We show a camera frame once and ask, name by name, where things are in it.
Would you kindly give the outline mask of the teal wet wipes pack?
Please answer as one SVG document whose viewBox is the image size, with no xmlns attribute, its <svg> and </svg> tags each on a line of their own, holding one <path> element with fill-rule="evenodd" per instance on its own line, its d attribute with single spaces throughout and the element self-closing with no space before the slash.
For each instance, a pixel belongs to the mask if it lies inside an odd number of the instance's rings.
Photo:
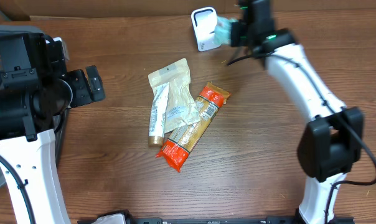
<svg viewBox="0 0 376 224">
<path fill-rule="evenodd" d="M 229 45 L 231 43 L 232 24 L 237 22 L 236 18 L 217 17 L 217 25 L 214 30 L 214 43 Z"/>
</svg>

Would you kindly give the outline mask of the white cream tube gold cap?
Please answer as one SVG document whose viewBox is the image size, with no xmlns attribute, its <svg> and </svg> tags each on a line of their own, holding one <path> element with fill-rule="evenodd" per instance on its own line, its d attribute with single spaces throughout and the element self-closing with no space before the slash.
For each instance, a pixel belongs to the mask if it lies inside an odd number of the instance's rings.
<svg viewBox="0 0 376 224">
<path fill-rule="evenodd" d="M 157 86 L 151 107 L 149 122 L 149 147 L 161 147 L 164 140 L 164 126 L 166 122 L 166 110 L 169 99 L 169 83 Z"/>
</svg>

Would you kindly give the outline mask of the beige paper pouch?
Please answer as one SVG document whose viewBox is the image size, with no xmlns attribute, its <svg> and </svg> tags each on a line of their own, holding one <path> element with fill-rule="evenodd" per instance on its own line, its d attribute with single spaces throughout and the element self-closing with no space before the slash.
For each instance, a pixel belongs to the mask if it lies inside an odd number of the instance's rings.
<svg viewBox="0 0 376 224">
<path fill-rule="evenodd" d="M 157 86 L 169 84 L 165 133 L 200 121 L 199 112 L 189 90 L 190 68 L 186 58 L 150 73 L 148 80 L 153 92 Z"/>
</svg>

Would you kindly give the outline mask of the orange spaghetti pack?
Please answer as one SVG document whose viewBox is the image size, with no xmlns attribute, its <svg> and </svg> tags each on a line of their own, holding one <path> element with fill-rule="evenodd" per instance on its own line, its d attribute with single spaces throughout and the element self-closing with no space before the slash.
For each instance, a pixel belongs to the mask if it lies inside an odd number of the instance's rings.
<svg viewBox="0 0 376 224">
<path fill-rule="evenodd" d="M 230 96 L 230 92 L 208 82 L 195 99 L 195 108 L 199 112 L 200 121 L 173 130 L 156 157 L 163 157 L 170 167 L 179 172 Z"/>
</svg>

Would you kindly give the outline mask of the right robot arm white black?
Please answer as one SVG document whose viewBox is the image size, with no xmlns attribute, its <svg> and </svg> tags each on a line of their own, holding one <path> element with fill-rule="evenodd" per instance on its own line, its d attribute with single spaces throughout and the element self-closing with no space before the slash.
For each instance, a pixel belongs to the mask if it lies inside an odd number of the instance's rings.
<svg viewBox="0 0 376 224">
<path fill-rule="evenodd" d="M 287 29 L 277 29 L 269 1 L 244 0 L 242 18 L 233 22 L 231 46 L 246 47 L 247 58 L 262 60 L 265 70 L 283 87 L 306 122 L 297 148 L 307 175 L 296 223 L 334 223 L 339 182 L 360 159 L 364 117 L 347 108 L 321 80 L 304 47 Z"/>
</svg>

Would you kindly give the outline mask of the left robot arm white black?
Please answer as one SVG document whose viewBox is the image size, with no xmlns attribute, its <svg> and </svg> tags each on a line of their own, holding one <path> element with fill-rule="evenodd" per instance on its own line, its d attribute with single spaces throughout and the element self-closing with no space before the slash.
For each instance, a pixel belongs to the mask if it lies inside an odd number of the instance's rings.
<svg viewBox="0 0 376 224">
<path fill-rule="evenodd" d="M 43 33 L 0 36 L 0 168 L 18 223 L 68 223 L 57 173 L 55 116 L 105 98 L 95 66 L 68 71 Z"/>
</svg>

